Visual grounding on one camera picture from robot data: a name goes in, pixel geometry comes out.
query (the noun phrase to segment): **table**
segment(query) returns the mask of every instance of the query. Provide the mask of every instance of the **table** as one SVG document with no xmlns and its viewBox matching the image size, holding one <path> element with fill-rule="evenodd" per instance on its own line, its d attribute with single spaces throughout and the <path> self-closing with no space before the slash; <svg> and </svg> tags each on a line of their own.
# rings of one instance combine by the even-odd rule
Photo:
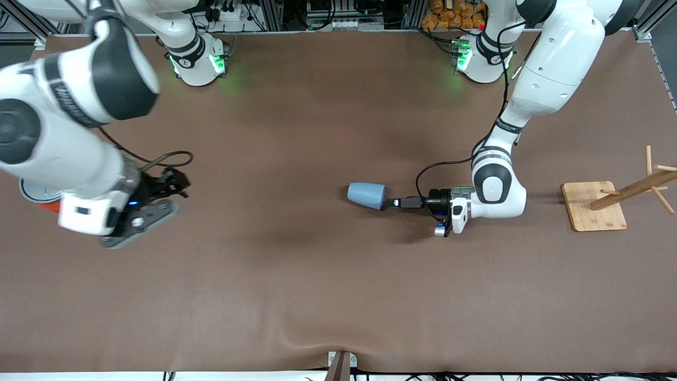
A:
<svg viewBox="0 0 677 381">
<path fill-rule="evenodd" d="M 85 43 L 52 37 L 46 52 Z M 643 177 L 647 144 L 674 163 L 677 115 L 632 33 L 607 38 L 571 101 L 527 126 L 514 153 L 524 215 L 448 239 L 421 212 L 351 204 L 346 187 L 413 195 L 421 168 L 486 133 L 500 82 L 452 76 L 416 33 L 243 35 L 227 79 L 199 88 L 153 39 L 141 46 L 162 95 L 108 131 L 146 157 L 193 151 L 190 198 L 108 251 L 1 174 L 2 371 L 308 369 L 336 349 L 371 372 L 677 366 L 677 220 L 638 196 L 623 204 L 627 230 L 575 233 L 559 194 Z M 469 180 L 468 165 L 442 167 L 422 187 Z"/>
</svg>

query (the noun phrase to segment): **wooden mug tree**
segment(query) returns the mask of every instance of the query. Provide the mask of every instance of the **wooden mug tree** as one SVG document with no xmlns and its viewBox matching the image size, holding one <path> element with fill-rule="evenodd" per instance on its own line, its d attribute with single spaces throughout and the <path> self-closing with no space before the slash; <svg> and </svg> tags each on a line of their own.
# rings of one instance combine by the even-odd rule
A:
<svg viewBox="0 0 677 381">
<path fill-rule="evenodd" d="M 647 177 L 623 189 L 615 190 L 610 181 L 568 182 L 562 185 L 571 227 L 575 231 L 621 230 L 628 227 L 619 204 L 642 193 L 653 193 L 668 210 L 674 209 L 663 197 L 661 186 L 677 180 L 677 166 L 651 165 L 651 146 L 647 146 Z"/>
</svg>

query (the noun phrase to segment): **black cable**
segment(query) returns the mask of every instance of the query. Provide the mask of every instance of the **black cable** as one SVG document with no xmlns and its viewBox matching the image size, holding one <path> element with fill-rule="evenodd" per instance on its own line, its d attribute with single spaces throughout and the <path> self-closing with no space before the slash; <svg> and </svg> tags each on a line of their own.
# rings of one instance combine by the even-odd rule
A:
<svg viewBox="0 0 677 381">
<path fill-rule="evenodd" d="M 410 25 L 410 26 L 405 27 L 405 29 L 413 29 L 415 31 L 422 33 L 424 36 L 428 37 L 429 39 L 434 39 L 434 40 L 440 41 L 440 42 L 451 43 L 454 40 L 454 39 L 443 39 L 441 37 L 434 36 L 432 32 L 426 31 L 425 29 L 419 28 L 418 26 Z M 450 31 L 461 31 L 461 32 L 464 32 L 464 33 L 468 33 L 469 35 L 479 37 L 479 33 L 472 33 L 470 31 L 467 31 L 467 30 L 461 29 L 461 28 L 449 28 L 449 30 Z"/>
<path fill-rule="evenodd" d="M 164 154 L 163 156 L 161 156 L 161 157 L 164 157 L 164 158 L 162 160 L 160 160 L 160 162 L 155 163 L 155 161 L 157 161 L 157 159 L 156 160 L 148 160 L 148 159 L 145 159 L 145 158 L 133 153 L 132 151 L 125 148 L 125 146 L 120 144 L 117 140 L 115 140 L 111 135 L 109 135 L 108 132 L 106 132 L 106 130 L 104 130 L 103 127 L 98 127 L 98 129 L 106 137 L 106 139 L 108 139 L 111 143 L 115 144 L 115 148 L 117 148 L 118 150 L 123 151 L 124 153 L 127 153 L 128 155 L 132 156 L 134 159 L 137 159 L 139 161 L 143 161 L 146 164 L 152 163 L 153 165 L 151 165 L 147 169 L 150 169 L 151 167 L 154 167 L 155 165 L 157 165 L 158 167 L 165 167 L 165 168 L 185 167 L 186 165 L 193 162 L 193 159 L 195 157 L 195 155 L 193 155 L 193 153 L 190 152 L 190 151 L 173 151 L 173 152 L 169 152 L 167 154 Z M 162 164 L 162 161 L 168 159 L 169 157 L 177 156 L 177 155 L 187 155 L 188 160 L 181 162 L 181 163 L 177 163 L 177 164 Z"/>
<path fill-rule="evenodd" d="M 5 21 L 3 21 L 2 25 L 0 25 L 0 29 L 2 29 L 2 28 L 4 28 L 5 25 L 7 25 L 7 23 L 9 22 L 9 14 L 8 14 L 8 13 L 5 13 L 5 11 L 3 11 L 2 9 L 0 9 L 0 11 L 1 11 L 1 13 L 0 13 L 0 21 L 2 21 L 2 19 L 3 19 L 5 16 L 7 16 L 7 18 L 5 18 Z"/>
<path fill-rule="evenodd" d="M 501 46 L 501 35 L 503 34 L 503 32 L 509 31 L 510 29 L 513 29 L 513 28 L 517 28 L 518 26 L 522 26 L 522 25 L 524 25 L 524 24 L 526 24 L 526 22 L 521 22 L 521 23 L 519 23 L 519 24 L 515 24 L 515 25 L 512 25 L 512 26 L 508 26 L 508 27 L 506 27 L 506 28 L 503 28 L 503 29 L 498 33 L 498 38 L 496 39 L 496 43 L 497 43 L 497 45 L 498 45 L 498 56 L 501 57 L 501 65 L 502 65 L 502 67 L 503 67 L 503 78 L 504 78 L 504 83 L 505 83 L 505 88 L 504 88 L 504 91 L 503 91 L 503 103 L 501 104 L 501 111 L 499 111 L 498 116 L 496 117 L 497 119 L 498 119 L 498 117 L 501 116 L 501 114 L 502 114 L 503 111 L 505 110 L 506 105 L 507 105 L 507 103 L 508 103 L 508 86 L 510 85 L 510 84 L 508 83 L 508 68 L 506 68 L 505 60 L 503 59 L 503 52 L 501 51 L 501 47 L 500 47 L 500 46 Z M 433 217 L 433 218 L 435 219 L 435 221 L 437 221 L 437 222 L 439 222 L 439 223 L 444 222 L 443 219 L 437 217 L 437 216 L 433 213 L 433 211 L 431 211 L 430 206 L 428 205 L 428 202 L 425 200 L 425 198 L 423 198 L 423 193 L 421 192 L 421 189 L 420 189 L 420 187 L 419 187 L 419 185 L 418 185 L 418 180 L 420 179 L 420 177 L 421 177 L 426 171 L 428 171 L 428 169 L 431 169 L 431 168 L 434 168 L 434 167 L 439 167 L 440 165 L 463 164 L 463 163 L 467 163 L 467 162 L 473 160 L 473 159 L 475 158 L 475 156 L 477 155 L 477 152 L 478 152 L 477 147 L 480 146 L 480 144 L 481 144 L 481 146 L 484 146 L 484 144 L 486 143 L 487 139 L 489 138 L 489 135 L 491 135 L 492 132 L 494 131 L 494 126 L 495 126 L 495 125 L 496 125 L 495 123 L 492 123 L 492 128 L 489 129 L 489 132 L 487 132 L 487 134 L 484 135 L 484 137 L 483 137 L 482 139 L 478 140 L 477 143 L 475 143 L 475 146 L 473 147 L 473 151 L 471 152 L 470 157 L 468 157 L 467 159 L 456 160 L 456 161 L 440 161 L 440 162 L 438 162 L 438 163 L 430 164 L 430 165 L 428 165 L 427 167 L 423 168 L 423 169 L 418 173 L 418 175 L 416 175 L 416 180 L 414 181 L 414 185 L 416 185 L 416 193 L 418 193 L 418 196 L 421 198 L 421 203 L 423 204 L 423 206 L 425 207 L 425 209 L 428 211 L 428 213 L 431 215 L 431 217 Z"/>
<path fill-rule="evenodd" d="M 299 21 L 299 24 L 301 24 L 303 28 L 306 28 L 309 31 L 316 31 L 317 29 L 327 27 L 329 24 L 332 23 L 334 17 L 336 16 L 336 3 L 334 2 L 334 0 L 327 0 L 327 19 L 320 26 L 308 25 L 308 23 L 303 21 L 303 19 L 301 18 L 301 13 L 299 13 L 299 10 L 302 9 L 302 6 L 304 4 L 307 4 L 307 0 L 297 0 L 296 18 Z"/>
<path fill-rule="evenodd" d="M 254 24 L 256 24 L 256 26 L 259 27 L 261 32 L 265 32 L 265 28 L 263 27 L 263 23 L 259 20 L 259 17 L 256 15 L 256 13 L 254 13 L 251 0 L 242 0 L 242 4 L 247 9 L 249 16 L 251 16 L 252 20 L 254 20 Z"/>
<path fill-rule="evenodd" d="M 192 20 L 192 22 L 193 22 L 193 27 L 194 27 L 195 29 L 197 29 L 197 30 L 202 29 L 202 30 L 204 30 L 204 31 L 207 31 L 207 27 L 206 27 L 203 23 L 200 23 L 200 26 L 198 26 L 198 25 L 196 24 L 195 16 L 193 16 L 193 12 L 189 12 L 189 15 L 190 15 L 190 20 Z"/>
</svg>

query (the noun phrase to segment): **wooden base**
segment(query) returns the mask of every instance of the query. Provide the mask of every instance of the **wooden base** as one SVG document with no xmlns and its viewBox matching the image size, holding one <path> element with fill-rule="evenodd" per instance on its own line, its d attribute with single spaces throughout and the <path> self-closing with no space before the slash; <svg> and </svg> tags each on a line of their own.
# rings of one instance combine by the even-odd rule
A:
<svg viewBox="0 0 677 381">
<path fill-rule="evenodd" d="M 606 196 L 600 190 L 615 191 L 610 181 L 568 182 L 562 185 L 571 227 L 574 231 L 623 230 L 628 227 L 621 204 L 602 210 L 590 209 L 590 203 Z"/>
</svg>

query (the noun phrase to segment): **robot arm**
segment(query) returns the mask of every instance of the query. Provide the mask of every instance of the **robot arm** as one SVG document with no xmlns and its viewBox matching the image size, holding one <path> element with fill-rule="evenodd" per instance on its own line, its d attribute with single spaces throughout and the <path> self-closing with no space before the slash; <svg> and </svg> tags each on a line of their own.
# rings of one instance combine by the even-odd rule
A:
<svg viewBox="0 0 677 381">
<path fill-rule="evenodd" d="M 486 29 L 480 36 L 466 36 L 471 54 L 459 68 L 474 81 L 488 83 L 500 77 L 500 56 L 509 60 L 506 50 L 512 50 L 522 23 L 534 26 L 543 22 L 543 28 L 506 108 L 473 152 L 473 186 L 433 189 L 428 197 L 385 199 L 385 186 L 353 183 L 348 190 L 350 200 L 374 209 L 425 207 L 439 222 L 435 228 L 438 237 L 452 231 L 461 233 L 470 218 L 520 216 L 527 191 L 512 167 L 513 144 L 532 117 L 554 113 L 572 97 L 604 36 L 624 26 L 637 13 L 640 1 L 486 0 L 486 4 L 490 14 Z"/>
<path fill-rule="evenodd" d="M 527 192 L 512 168 L 513 143 L 534 116 L 558 111 L 590 70 L 605 36 L 587 6 L 560 6 L 543 24 L 503 113 L 473 159 L 472 217 L 511 218 L 523 213 Z"/>
<path fill-rule="evenodd" d="M 0 71 L 0 168 L 63 190 L 59 225 L 110 235 L 156 187 L 89 129 L 147 115 L 159 86 L 113 0 L 92 0 L 88 14 L 89 45 Z"/>
<path fill-rule="evenodd" d="M 86 0 L 20 0 L 31 11 L 50 20 L 82 22 Z M 177 76 L 191 86 L 203 86 L 225 74 L 227 44 L 208 33 L 198 33 L 190 17 L 181 11 L 199 0 L 117 0 L 125 13 L 152 29 L 170 53 Z"/>
</svg>

